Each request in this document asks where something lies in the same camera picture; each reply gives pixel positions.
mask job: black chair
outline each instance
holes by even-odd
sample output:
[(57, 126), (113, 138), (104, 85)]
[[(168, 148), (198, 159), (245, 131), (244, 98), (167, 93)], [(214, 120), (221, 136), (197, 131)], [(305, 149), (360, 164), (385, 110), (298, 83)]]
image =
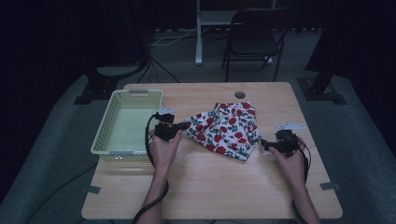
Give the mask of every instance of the black chair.
[[(264, 61), (277, 56), (273, 81), (282, 56), (284, 38), (294, 23), (294, 10), (281, 8), (244, 8), (233, 16), (221, 68), (227, 63), (225, 81), (228, 81), (230, 61)], [(279, 32), (276, 40), (274, 32)], [(243, 57), (231, 60), (231, 55)]]

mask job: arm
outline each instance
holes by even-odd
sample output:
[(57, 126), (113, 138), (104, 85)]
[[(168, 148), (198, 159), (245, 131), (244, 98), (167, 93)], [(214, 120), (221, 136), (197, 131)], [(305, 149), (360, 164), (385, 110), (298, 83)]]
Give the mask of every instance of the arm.
[[(150, 152), (154, 160), (155, 171), (152, 177), (148, 194), (143, 201), (142, 207), (156, 200), (163, 194), (169, 170), (175, 160), (178, 143), (181, 140), (182, 131), (178, 131), (174, 139), (169, 143), (154, 135), (154, 131), (149, 133), (152, 142), (149, 144)], [(145, 212), (137, 221), (138, 224), (161, 223), (163, 217), (163, 202), (159, 202)]]
[(312, 204), (304, 180), (304, 156), (297, 150), (291, 157), (285, 158), (276, 149), (270, 147), (271, 153), (277, 159), (280, 169), (285, 176), (291, 190), (291, 197), (299, 211), (301, 217), (309, 224), (320, 223), (320, 219)]

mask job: floral cloth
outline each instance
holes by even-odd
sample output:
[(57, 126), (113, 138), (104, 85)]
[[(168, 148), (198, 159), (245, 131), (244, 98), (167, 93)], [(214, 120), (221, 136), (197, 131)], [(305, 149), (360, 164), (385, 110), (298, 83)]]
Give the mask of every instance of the floral cloth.
[(213, 111), (185, 119), (189, 128), (184, 133), (210, 151), (246, 161), (261, 139), (255, 115), (249, 101), (216, 104)]

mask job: white plastic basket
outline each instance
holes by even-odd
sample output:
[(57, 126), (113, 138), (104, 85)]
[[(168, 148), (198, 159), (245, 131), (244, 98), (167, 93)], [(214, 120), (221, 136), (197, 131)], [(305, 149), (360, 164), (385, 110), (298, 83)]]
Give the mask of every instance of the white plastic basket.
[[(107, 161), (145, 161), (145, 130), (151, 115), (159, 112), (161, 90), (113, 91), (91, 153)], [(153, 120), (149, 129), (158, 121)]]

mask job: chair leg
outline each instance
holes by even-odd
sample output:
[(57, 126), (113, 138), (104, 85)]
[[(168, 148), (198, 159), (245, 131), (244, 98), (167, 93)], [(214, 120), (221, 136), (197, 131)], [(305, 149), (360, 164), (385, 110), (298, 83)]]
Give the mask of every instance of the chair leg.
[(264, 68), (264, 66), (265, 65), (267, 65), (267, 63), (268, 63), (268, 61), (270, 60), (270, 56), (265, 56), (266, 58), (265, 58), (265, 60), (264, 60), (264, 63), (262, 64), (262, 67), (260, 68), (260, 69), (263, 69)]
[(225, 57), (226, 57), (226, 55), (227, 55), (227, 51), (228, 51), (228, 46), (227, 46), (227, 47), (225, 48), (225, 50), (224, 50), (223, 63), (222, 63), (222, 65), (221, 65), (221, 68), (224, 68)]
[(230, 51), (227, 51), (227, 64), (225, 69), (225, 82), (228, 82), (228, 73), (230, 71)]
[(279, 51), (278, 56), (277, 56), (277, 62), (276, 62), (276, 68), (275, 68), (275, 73), (274, 73), (273, 82), (276, 82), (277, 70), (278, 70), (278, 68), (279, 68), (280, 59), (281, 59), (281, 57), (282, 57), (283, 44), (284, 44), (284, 43), (285, 43), (285, 42), (284, 42), (283, 40), (282, 40), (282, 42), (280, 43), (280, 51)]

